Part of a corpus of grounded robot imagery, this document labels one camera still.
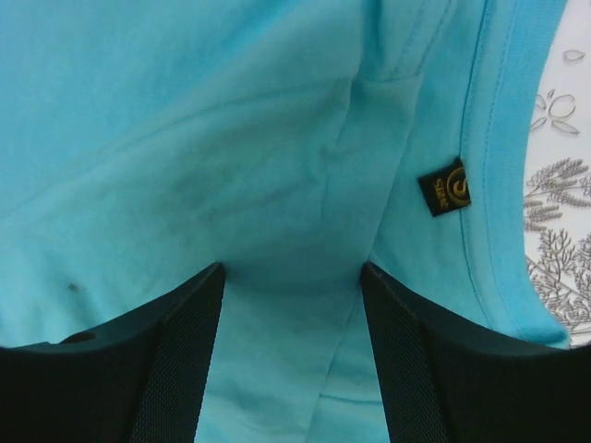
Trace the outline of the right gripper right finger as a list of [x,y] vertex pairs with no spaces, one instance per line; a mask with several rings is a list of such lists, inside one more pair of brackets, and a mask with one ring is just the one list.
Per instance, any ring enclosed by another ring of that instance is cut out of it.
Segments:
[[367,263],[361,288],[393,442],[586,442],[590,350],[484,328]]

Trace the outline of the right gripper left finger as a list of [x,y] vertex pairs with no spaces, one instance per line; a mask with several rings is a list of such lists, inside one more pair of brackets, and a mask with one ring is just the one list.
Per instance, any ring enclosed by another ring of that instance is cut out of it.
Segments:
[[5,442],[191,442],[218,328],[214,263],[145,305],[59,343],[1,352]]

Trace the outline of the turquoise t shirt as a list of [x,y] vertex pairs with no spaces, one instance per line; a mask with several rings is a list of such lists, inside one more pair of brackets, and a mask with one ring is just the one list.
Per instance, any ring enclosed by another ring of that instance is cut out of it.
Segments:
[[563,348],[523,181],[562,1],[5,1],[1,342],[58,341],[214,261],[200,442],[384,442],[373,261]]

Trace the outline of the floral table mat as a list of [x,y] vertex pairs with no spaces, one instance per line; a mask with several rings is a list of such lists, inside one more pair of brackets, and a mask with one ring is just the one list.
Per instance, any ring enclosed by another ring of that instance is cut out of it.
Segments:
[[590,342],[590,4],[568,1],[538,86],[524,180],[525,257],[570,347]]

